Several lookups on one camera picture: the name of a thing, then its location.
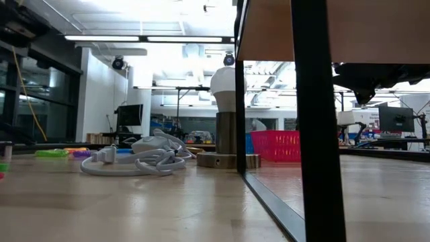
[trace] column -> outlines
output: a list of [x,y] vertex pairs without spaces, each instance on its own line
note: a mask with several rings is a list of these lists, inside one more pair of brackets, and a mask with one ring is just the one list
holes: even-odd
[[127,104],[143,104],[142,112],[142,135],[149,136],[149,127],[151,123],[151,90],[134,89],[134,86],[150,87],[153,85],[153,72],[145,64],[146,57],[139,57],[130,67],[128,74],[128,95]]
[[277,129],[278,130],[285,130],[284,118],[278,118],[277,119]]

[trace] purple object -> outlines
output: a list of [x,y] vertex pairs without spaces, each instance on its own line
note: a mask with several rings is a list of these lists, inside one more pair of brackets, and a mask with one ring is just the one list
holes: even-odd
[[75,151],[75,152],[73,152],[73,156],[75,158],[78,158],[78,157],[90,157],[91,156],[91,151]]

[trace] lamp base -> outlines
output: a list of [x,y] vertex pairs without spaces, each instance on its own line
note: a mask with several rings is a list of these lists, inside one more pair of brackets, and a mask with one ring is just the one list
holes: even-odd
[[[254,169],[261,167],[261,156],[247,154],[247,168]],[[197,165],[218,169],[236,169],[236,154],[220,154],[206,152],[197,154]]]

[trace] security camera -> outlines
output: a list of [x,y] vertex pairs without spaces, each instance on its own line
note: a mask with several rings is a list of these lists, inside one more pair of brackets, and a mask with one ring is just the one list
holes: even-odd
[[124,60],[123,56],[115,56],[115,60],[112,62],[112,68],[115,70],[124,70],[127,66],[128,63]]
[[227,53],[224,57],[224,66],[232,66],[234,65],[234,56],[232,53]]

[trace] computer monitor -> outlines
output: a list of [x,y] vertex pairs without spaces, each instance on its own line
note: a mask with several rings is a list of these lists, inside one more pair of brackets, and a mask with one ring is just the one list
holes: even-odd
[[118,107],[117,126],[140,126],[143,105],[128,105]]
[[414,112],[412,108],[379,108],[379,126],[381,131],[415,132]]

